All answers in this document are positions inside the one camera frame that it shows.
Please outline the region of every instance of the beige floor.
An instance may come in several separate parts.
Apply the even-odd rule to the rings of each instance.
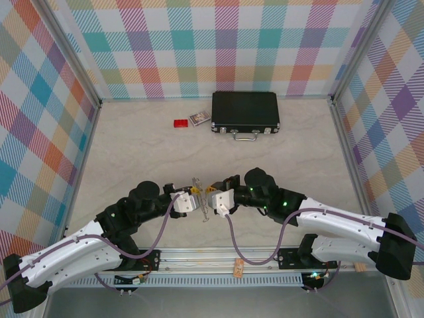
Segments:
[[[255,142],[235,142],[213,134],[210,123],[175,129],[174,119],[211,110],[211,101],[140,101],[106,103],[101,111],[70,223],[72,233],[143,180],[160,187],[173,182],[203,185],[260,167],[280,187],[292,189],[341,209],[358,211],[343,154],[325,100],[280,100],[282,129]],[[159,246],[231,246],[227,221],[201,211],[170,219]],[[275,245],[280,225],[255,209],[241,207],[233,216],[241,246]],[[150,246],[162,219],[142,225],[133,237]],[[283,244],[298,244],[305,231],[289,227]]]

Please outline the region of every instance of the black briefcase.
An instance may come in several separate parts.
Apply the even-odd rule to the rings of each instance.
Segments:
[[[212,131],[231,133],[235,140],[256,140],[280,129],[277,95],[268,92],[217,91],[212,95]],[[253,138],[238,138],[252,133]]]

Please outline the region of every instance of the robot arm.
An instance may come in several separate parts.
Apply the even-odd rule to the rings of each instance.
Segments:
[[[136,260],[123,256],[106,242],[126,253],[139,255],[131,235],[144,222],[164,216],[173,199],[170,217],[185,217],[187,212],[199,207],[197,198],[191,194],[191,187],[174,189],[173,184],[166,184],[164,194],[159,195],[154,182],[142,182],[128,197],[108,206],[95,220],[60,242],[24,257],[9,255],[3,260],[6,279],[28,268],[8,285],[15,313],[36,307],[47,295],[90,274],[110,269],[130,270]],[[101,236],[104,240],[81,238],[85,235]]]
[[[365,262],[374,264],[387,276],[410,279],[415,245],[373,227],[392,229],[416,240],[400,215],[371,217],[329,207],[304,194],[279,188],[273,177],[259,168],[247,172],[244,181],[246,185],[240,185],[240,176],[235,175],[209,187],[208,202],[215,214],[225,217],[243,205],[263,209],[267,216],[283,224],[290,214],[301,211],[288,224],[305,227],[312,233],[323,231],[341,237],[305,235],[298,250],[305,266],[333,260]],[[367,221],[370,225],[355,220]]]

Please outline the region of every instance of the briefcase handle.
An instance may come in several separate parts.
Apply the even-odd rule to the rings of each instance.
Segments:
[[[252,134],[254,135],[253,138],[237,138],[237,133],[239,131],[236,129],[233,129],[231,133],[233,134],[233,138],[235,141],[255,141],[258,138],[258,134],[260,131],[252,131]]]

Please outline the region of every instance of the red block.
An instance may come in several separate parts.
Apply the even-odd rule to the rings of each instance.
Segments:
[[[186,128],[188,127],[187,119],[176,119],[174,120],[174,128]]]

